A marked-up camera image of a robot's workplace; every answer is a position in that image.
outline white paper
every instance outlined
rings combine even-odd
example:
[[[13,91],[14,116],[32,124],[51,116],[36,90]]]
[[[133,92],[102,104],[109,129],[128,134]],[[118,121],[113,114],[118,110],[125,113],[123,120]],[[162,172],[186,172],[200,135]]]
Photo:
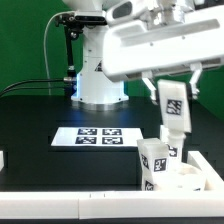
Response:
[[[137,147],[138,139],[139,128],[59,127],[51,145]]]

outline black table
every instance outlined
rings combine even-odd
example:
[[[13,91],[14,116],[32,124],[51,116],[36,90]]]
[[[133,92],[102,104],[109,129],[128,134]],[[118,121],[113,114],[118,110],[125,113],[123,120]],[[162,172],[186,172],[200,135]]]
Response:
[[[191,114],[193,130],[187,136],[183,159],[186,160],[188,150],[199,150],[224,177],[224,123],[198,103],[191,104]],[[158,138],[160,124],[160,109],[148,98],[132,97],[122,109],[96,112],[74,108],[62,96],[3,97],[0,150],[4,151],[5,167],[0,172],[0,191],[139,190],[141,168],[137,148],[52,147],[51,142],[58,127],[141,128],[144,138]],[[65,220],[63,223],[188,223],[187,220],[211,222],[208,218],[173,218]],[[213,223],[224,221],[212,220]],[[28,223],[40,223],[40,220]]]

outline white platform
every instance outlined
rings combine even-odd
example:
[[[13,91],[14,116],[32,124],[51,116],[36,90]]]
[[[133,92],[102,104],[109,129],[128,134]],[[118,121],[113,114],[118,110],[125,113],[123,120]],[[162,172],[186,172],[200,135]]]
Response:
[[[224,217],[224,182],[199,152],[188,163],[205,172],[204,192],[2,192],[0,218]]]
[[[3,152],[0,151],[0,171],[4,167]]]

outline green backdrop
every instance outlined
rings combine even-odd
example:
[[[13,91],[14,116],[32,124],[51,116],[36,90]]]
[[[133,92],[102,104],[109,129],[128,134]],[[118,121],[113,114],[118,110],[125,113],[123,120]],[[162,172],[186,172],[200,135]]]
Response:
[[[0,89],[21,80],[46,78],[43,56],[44,30],[54,14],[66,10],[68,8],[61,0],[0,1]],[[67,64],[62,27],[56,28],[54,24],[50,26],[47,50],[51,77],[64,77]],[[76,69],[79,71],[82,66],[81,41],[74,43],[74,55]],[[175,79],[189,81],[190,75]],[[200,103],[224,120],[224,68],[204,72],[199,85]],[[149,94],[142,81],[132,81],[126,86],[130,96]],[[48,91],[19,93],[48,94]],[[53,91],[53,94],[63,92],[57,90]]]

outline white cube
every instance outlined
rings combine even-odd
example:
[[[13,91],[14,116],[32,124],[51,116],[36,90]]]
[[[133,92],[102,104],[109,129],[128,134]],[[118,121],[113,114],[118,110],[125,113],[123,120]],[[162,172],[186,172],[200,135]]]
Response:
[[[137,141],[143,176],[152,178],[168,170],[168,146],[157,138],[141,139]]]

